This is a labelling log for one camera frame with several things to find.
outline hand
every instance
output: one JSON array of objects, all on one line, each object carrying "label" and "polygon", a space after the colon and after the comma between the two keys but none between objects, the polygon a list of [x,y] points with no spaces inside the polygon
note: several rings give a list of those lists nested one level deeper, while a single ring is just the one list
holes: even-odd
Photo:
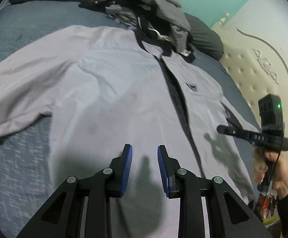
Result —
[{"label": "hand", "polygon": [[[276,162],[278,153],[265,152],[264,148],[256,147],[254,150],[254,180],[258,184],[262,183],[267,165],[265,158],[269,161]],[[275,168],[275,176],[273,179],[273,190],[277,191],[278,198],[282,199],[288,194],[288,164],[283,153],[280,154]]]}]

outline mattress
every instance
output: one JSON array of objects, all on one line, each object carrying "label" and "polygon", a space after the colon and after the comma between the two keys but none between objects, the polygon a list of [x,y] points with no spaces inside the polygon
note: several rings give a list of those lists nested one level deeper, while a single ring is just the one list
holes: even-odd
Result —
[{"label": "mattress", "polygon": [[[105,14],[78,7],[76,2],[32,1],[8,5],[0,11],[0,61],[56,30],[70,25],[124,28]],[[211,75],[224,96],[243,118],[259,128],[253,113],[220,62],[195,49],[193,65]],[[0,229],[7,238],[19,231],[51,193],[48,176],[48,137],[51,118],[0,140]],[[252,146],[235,140],[249,172]]]}]

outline headboard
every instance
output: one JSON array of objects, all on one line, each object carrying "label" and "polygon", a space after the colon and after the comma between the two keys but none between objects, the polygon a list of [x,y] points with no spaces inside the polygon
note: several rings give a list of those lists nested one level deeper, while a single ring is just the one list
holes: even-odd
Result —
[{"label": "headboard", "polygon": [[258,100],[268,93],[280,96],[285,136],[288,137],[288,59],[282,50],[242,29],[224,29],[224,18],[212,27],[224,45],[220,62],[247,101],[259,125]]}]

